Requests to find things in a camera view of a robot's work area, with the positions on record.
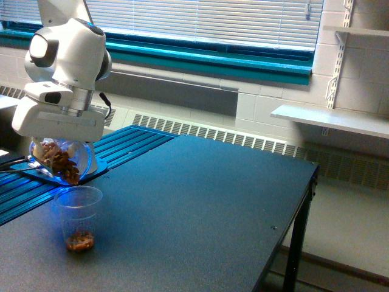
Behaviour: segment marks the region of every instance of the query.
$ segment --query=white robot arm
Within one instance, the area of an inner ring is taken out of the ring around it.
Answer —
[[[93,25],[84,0],[38,0],[44,27],[26,54],[34,83],[16,108],[13,129],[22,136],[93,142],[104,115],[89,108],[95,82],[109,75],[104,32]]]

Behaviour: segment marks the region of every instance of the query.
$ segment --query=clear plastic cup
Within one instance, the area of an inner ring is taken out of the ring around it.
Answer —
[[[102,198],[101,190],[86,186],[69,187],[55,197],[68,250],[82,252],[95,245]]]

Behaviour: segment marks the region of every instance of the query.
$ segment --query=food in cup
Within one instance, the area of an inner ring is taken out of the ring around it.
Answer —
[[[95,238],[89,231],[77,231],[66,240],[66,249],[68,251],[82,252],[93,248]]]

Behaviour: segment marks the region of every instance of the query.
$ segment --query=black cable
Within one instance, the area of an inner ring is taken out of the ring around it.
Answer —
[[[112,111],[111,102],[109,101],[109,99],[107,98],[107,96],[105,95],[105,93],[100,92],[99,96],[100,96],[100,98],[104,101],[105,105],[108,106],[108,108],[109,108],[108,114],[107,114],[106,117],[105,117],[105,119],[107,119],[107,118],[109,117],[109,115],[111,114],[111,111]]]

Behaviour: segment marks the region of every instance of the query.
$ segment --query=metal bracket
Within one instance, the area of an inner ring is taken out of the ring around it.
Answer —
[[[350,11],[353,9],[353,0],[344,0],[343,6],[346,8],[346,10]]]
[[[343,27],[350,27],[351,15],[353,13],[354,0],[344,0],[343,5],[346,8],[345,19],[343,21]],[[338,90],[339,80],[340,80],[340,71],[342,70],[343,57],[346,49],[348,33],[346,32],[336,32],[336,37],[339,40],[339,51],[336,58],[336,65],[334,70],[334,75],[332,79],[327,84],[326,91],[326,100],[327,108],[333,109],[335,106],[335,99]],[[322,129],[322,135],[327,136],[329,132],[328,128]]]
[[[347,32],[335,32],[336,37],[338,38],[340,44],[344,46],[347,42]]]

